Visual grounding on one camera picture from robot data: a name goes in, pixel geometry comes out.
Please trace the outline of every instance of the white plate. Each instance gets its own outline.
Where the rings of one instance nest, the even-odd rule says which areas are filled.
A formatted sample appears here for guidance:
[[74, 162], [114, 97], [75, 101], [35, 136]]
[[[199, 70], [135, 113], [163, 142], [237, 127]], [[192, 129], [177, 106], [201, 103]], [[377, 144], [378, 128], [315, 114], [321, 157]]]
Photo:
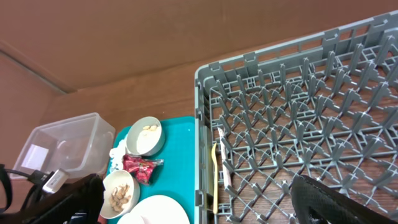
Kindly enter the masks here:
[[131, 213], [141, 216], [145, 224], [189, 224], [188, 215], [181, 205], [164, 195], [144, 199]]
[[119, 219], [118, 224], [145, 224], [141, 216], [135, 213], [127, 213]]

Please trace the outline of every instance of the teal tray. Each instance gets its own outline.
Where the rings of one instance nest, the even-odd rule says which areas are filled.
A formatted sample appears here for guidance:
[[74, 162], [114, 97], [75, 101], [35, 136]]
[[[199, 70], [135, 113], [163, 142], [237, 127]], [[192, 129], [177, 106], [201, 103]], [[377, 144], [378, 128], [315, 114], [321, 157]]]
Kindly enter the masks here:
[[[165, 131], [166, 141], [163, 148], [155, 155], [145, 159], [164, 159], [162, 166], [156, 167], [152, 173], [152, 185], [140, 184], [139, 202], [153, 195], [166, 195], [176, 200], [193, 223], [195, 208], [195, 118], [191, 116], [166, 119], [160, 121]], [[116, 147], [126, 137], [131, 126], [125, 127], [114, 142]], [[108, 220], [109, 224], [117, 224], [120, 218]]]

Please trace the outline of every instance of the food in bowl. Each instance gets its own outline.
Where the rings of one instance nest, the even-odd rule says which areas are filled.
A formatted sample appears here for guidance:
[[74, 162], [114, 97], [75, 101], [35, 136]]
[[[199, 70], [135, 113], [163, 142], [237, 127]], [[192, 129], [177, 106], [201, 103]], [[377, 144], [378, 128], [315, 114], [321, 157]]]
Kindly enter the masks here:
[[120, 185], [113, 189], [113, 193], [109, 197], [109, 203], [115, 212], [122, 212], [125, 204], [127, 204], [131, 195], [126, 195], [127, 191], [130, 189], [128, 184]]
[[137, 152], [145, 154], [150, 151], [156, 146], [161, 134], [162, 130], [157, 125], [143, 127], [137, 138]]
[[[105, 191], [104, 191], [104, 204], [100, 211], [100, 215], [106, 219], [112, 219], [116, 217], [121, 217], [122, 215], [131, 211], [131, 209], [137, 204], [140, 194], [139, 184], [132, 175], [125, 170], [116, 170], [107, 175], [103, 181]], [[109, 201], [110, 196], [114, 193], [114, 189], [119, 186], [125, 187], [128, 185], [129, 188], [126, 188], [126, 193], [124, 197], [128, 197], [131, 195], [130, 200], [126, 204], [123, 204], [121, 208], [123, 209], [121, 212], [115, 212], [111, 203]]]

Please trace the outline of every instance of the nuts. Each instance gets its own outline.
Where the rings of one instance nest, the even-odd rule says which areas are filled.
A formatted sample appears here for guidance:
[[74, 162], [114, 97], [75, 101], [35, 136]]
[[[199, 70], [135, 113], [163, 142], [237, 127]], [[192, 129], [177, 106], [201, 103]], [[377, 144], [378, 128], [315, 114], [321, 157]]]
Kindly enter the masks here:
[[128, 184], [123, 184], [113, 189], [113, 192], [109, 197], [109, 203], [115, 212], [123, 211], [122, 205], [130, 201], [131, 195], [125, 197], [129, 189], [130, 186]]
[[157, 129], [157, 125], [152, 125], [149, 130], [150, 131], [156, 131], [156, 129]]

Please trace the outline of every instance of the clear plastic container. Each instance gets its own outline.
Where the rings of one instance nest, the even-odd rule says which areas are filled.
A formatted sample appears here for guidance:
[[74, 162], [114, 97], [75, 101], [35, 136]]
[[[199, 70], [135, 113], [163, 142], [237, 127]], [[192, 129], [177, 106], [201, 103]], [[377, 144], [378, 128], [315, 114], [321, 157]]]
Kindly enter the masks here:
[[[19, 154], [14, 170], [49, 173], [59, 168], [70, 179], [106, 172], [115, 129], [98, 113], [90, 113], [35, 128]], [[23, 178], [11, 175], [12, 179]]]

